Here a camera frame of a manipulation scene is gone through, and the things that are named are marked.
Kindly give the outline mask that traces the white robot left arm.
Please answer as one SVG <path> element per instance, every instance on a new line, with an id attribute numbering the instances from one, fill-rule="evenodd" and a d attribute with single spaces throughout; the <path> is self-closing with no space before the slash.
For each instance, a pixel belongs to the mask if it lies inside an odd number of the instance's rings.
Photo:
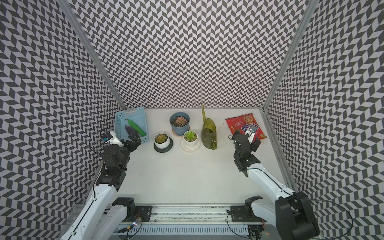
<path id="1" fill-rule="evenodd" d="M 102 136 L 107 144 L 102 153 L 102 169 L 92 187 L 89 200 L 70 224 L 61 240 L 108 240 L 118 225 L 135 212 L 133 198 L 117 198 L 130 161 L 130 154 L 142 141 L 134 130 L 127 140 L 110 131 Z"/>

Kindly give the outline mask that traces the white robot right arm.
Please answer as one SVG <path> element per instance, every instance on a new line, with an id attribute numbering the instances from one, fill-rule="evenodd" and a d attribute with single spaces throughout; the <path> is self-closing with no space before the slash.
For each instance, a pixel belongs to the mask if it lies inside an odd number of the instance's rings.
<path id="1" fill-rule="evenodd" d="M 272 203 L 256 196 L 247 200 L 253 216 L 273 225 L 283 240 L 310 240 L 320 234 L 312 201 L 303 192 L 295 192 L 279 182 L 252 152 L 260 145 L 248 132 L 235 131 L 232 136 L 234 162 L 240 172 L 258 184 Z"/>

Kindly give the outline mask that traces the green transparent watering can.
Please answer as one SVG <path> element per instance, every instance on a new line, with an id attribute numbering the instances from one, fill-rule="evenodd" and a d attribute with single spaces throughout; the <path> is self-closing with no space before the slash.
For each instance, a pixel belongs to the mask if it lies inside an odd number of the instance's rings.
<path id="1" fill-rule="evenodd" d="M 202 143 L 207 149 L 216 150 L 217 149 L 216 125 L 211 118 L 206 117 L 204 104 L 202 104 L 202 114 L 203 114 L 203 127 L 202 127 L 202 133 L 201 133 Z"/>

